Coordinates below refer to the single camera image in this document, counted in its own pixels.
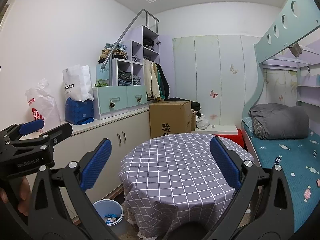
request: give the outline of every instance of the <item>red stool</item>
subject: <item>red stool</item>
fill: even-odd
[[[244,148],[244,141],[243,141],[243,138],[242,138],[242,132],[239,129],[237,129],[237,130],[238,130],[238,134],[237,135],[234,135],[234,134],[221,134],[221,135],[215,134],[215,135],[223,137],[223,138],[230,139],[231,141],[234,141],[235,143],[240,145],[242,148]]]

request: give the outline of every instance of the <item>trash can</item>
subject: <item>trash can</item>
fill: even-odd
[[[108,214],[115,214],[119,217],[116,222],[107,224],[117,236],[122,236],[128,231],[129,223],[124,219],[123,208],[117,201],[103,199],[94,203],[93,206],[103,220]]]

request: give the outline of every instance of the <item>blue gripper pad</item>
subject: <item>blue gripper pad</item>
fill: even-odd
[[[82,171],[80,184],[82,190],[93,188],[110,155],[111,142],[106,139]]]
[[[210,141],[210,152],[230,187],[236,191],[241,187],[240,172],[218,140],[213,137]]]
[[[43,127],[44,127],[44,121],[42,119],[34,120],[34,121],[23,124],[19,129],[19,134],[25,136],[42,129]]]

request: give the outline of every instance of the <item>blue bag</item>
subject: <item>blue bag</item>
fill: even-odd
[[[74,101],[68,98],[65,108],[65,119],[72,124],[86,124],[94,121],[93,101]]]

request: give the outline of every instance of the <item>handrail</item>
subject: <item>handrail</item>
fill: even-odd
[[[136,17],[132,20],[132,22],[130,22],[130,24],[128,25],[128,27],[124,30],[124,32],[121,34],[120,38],[117,40],[117,42],[114,44],[112,50],[110,51],[108,57],[106,58],[106,60],[104,61],[103,65],[101,66],[101,69],[105,69],[108,61],[110,60],[110,58],[112,57],[113,52],[116,50],[116,47],[118,46],[118,44],[120,43],[120,41],[123,39],[124,35],[127,33],[127,31],[130,29],[130,27],[132,26],[132,24],[136,21],[136,19],[138,19],[138,17],[140,16],[140,14],[142,14],[142,12],[146,12],[146,16],[147,16],[147,22],[146,25],[147,27],[149,27],[149,15],[151,17],[153,17],[153,19],[156,20],[156,33],[158,33],[158,22],[160,22],[156,17],[154,17],[151,13],[149,13],[147,10],[145,9],[141,9],[141,11],[136,15]]]

